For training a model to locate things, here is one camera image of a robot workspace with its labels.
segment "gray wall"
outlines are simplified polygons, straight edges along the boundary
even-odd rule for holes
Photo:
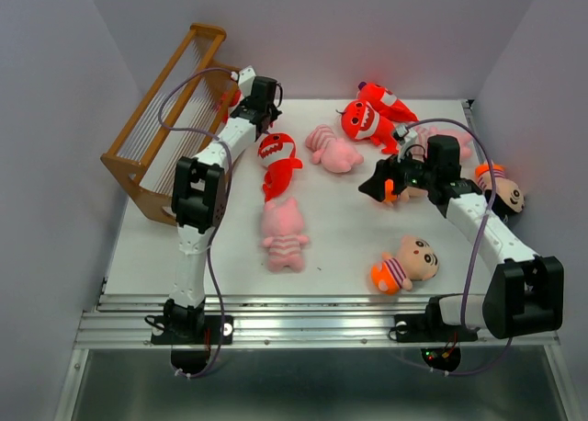
[[[141,91],[193,21],[226,28],[222,57],[288,97],[475,97],[531,0],[95,0]]]
[[[0,0],[0,419],[52,419],[124,200],[100,164],[139,92],[92,0]]]
[[[563,350],[588,414],[586,0],[535,0],[474,105],[495,160],[528,193],[515,231],[566,268]]]

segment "red shark plush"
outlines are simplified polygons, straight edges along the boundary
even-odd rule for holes
[[[376,146],[386,145],[382,149],[385,154],[397,152],[397,143],[392,138],[394,124],[380,116],[367,101],[351,101],[341,115],[341,127],[354,141],[370,139]]]
[[[295,168],[302,168],[296,158],[296,143],[286,133],[272,133],[259,144],[257,155],[267,168],[262,186],[266,202],[282,194],[290,185]]]
[[[418,119],[390,90],[374,83],[361,82],[357,99],[367,101],[381,116],[394,122],[415,122]]]

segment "wooden crate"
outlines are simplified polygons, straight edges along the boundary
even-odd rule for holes
[[[171,132],[157,121],[157,111],[167,94],[196,71],[209,67],[236,67],[217,62],[214,57],[226,38],[222,28],[193,24],[167,65],[130,116],[101,160],[145,217],[175,224],[171,195],[175,163],[206,147],[210,139],[194,132]],[[217,133],[222,113],[237,90],[228,74],[203,74],[169,101],[164,112],[167,125],[194,127]]]

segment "beige doll face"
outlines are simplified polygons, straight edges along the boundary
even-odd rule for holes
[[[437,273],[439,260],[425,240],[405,235],[396,258],[410,280],[428,280]]]
[[[525,207],[525,198],[521,188],[510,179],[496,179],[496,194],[504,201],[506,205],[513,209],[514,212],[521,212]]]

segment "white tabletop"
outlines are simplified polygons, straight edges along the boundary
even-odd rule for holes
[[[267,250],[260,247],[260,219],[264,204],[261,185],[265,169],[259,164],[257,146],[245,151],[235,169],[227,213],[212,248],[212,262],[223,295],[239,296],[345,296],[379,294],[369,279],[371,265],[383,251],[394,251],[401,237],[410,233],[424,238],[440,261],[437,275],[417,283],[412,292],[438,295],[460,292],[469,262],[471,245],[426,199],[405,204],[378,204],[357,191],[369,178],[382,154],[370,142],[357,149],[365,163],[352,173],[336,176],[310,162],[304,139],[318,124],[327,123],[342,134],[336,109],[343,100],[285,100],[284,114],[274,131],[283,131],[298,145],[304,163],[280,199],[299,201],[311,243],[304,247],[306,268],[300,273],[285,269],[271,273],[264,267]],[[408,100],[419,119],[446,117],[465,123],[461,103],[456,100]],[[438,125],[440,129],[453,126]],[[463,163],[463,176],[471,176],[475,154]],[[108,295],[167,295],[174,282],[178,257],[175,227],[146,219],[132,201],[125,210],[119,239],[108,272]],[[471,293],[484,293],[490,273],[481,259],[476,265]],[[214,293],[209,276],[205,290]]]

